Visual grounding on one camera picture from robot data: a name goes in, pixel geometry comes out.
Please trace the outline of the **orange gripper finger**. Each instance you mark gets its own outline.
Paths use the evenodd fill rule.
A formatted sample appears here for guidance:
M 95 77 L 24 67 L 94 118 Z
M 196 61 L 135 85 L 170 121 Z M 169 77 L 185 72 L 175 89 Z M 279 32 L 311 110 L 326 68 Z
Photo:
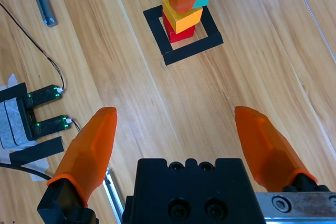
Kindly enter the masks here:
M 44 223 L 99 223 L 88 200 L 103 183 L 116 127 L 116 108 L 104 107 L 71 141 L 37 207 Z
M 235 122 L 242 150 L 254 180 L 268 192 L 329 192 L 262 113 L 235 107 Z

